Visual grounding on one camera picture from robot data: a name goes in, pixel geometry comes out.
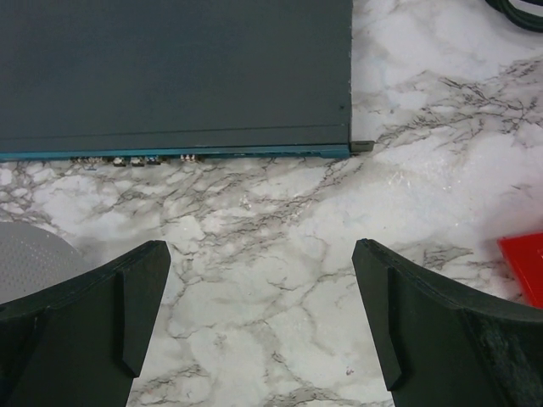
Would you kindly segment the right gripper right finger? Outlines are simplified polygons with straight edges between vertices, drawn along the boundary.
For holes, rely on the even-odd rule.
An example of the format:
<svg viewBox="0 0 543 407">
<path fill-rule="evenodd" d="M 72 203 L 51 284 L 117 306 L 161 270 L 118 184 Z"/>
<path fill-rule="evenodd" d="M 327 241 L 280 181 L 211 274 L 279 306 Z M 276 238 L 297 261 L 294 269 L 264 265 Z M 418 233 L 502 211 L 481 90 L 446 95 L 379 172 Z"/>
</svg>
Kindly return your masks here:
<svg viewBox="0 0 543 407">
<path fill-rule="evenodd" d="M 540 406 L 542 311 L 427 270 L 371 239 L 356 280 L 397 406 Z"/>
</svg>

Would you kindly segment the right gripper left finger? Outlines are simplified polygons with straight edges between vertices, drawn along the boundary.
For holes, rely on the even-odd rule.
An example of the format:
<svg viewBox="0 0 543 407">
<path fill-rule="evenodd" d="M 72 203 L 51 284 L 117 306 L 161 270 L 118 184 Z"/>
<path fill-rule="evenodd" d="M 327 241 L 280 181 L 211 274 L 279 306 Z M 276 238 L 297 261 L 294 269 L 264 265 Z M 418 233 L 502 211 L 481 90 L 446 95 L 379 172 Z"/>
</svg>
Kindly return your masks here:
<svg viewBox="0 0 543 407">
<path fill-rule="evenodd" d="M 1 306 L 3 406 L 124 406 L 141 374 L 171 267 L 148 241 Z"/>
</svg>

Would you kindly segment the grey cable spool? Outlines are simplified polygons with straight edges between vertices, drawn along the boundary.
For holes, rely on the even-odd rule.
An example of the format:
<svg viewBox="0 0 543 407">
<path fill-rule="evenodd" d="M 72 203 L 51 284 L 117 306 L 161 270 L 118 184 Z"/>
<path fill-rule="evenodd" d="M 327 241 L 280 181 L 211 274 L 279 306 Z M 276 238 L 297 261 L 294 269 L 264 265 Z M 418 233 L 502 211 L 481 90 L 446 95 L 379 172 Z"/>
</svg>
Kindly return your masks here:
<svg viewBox="0 0 543 407">
<path fill-rule="evenodd" d="M 90 270 L 63 238 L 26 223 L 1 224 L 1 302 L 37 293 Z"/>
</svg>

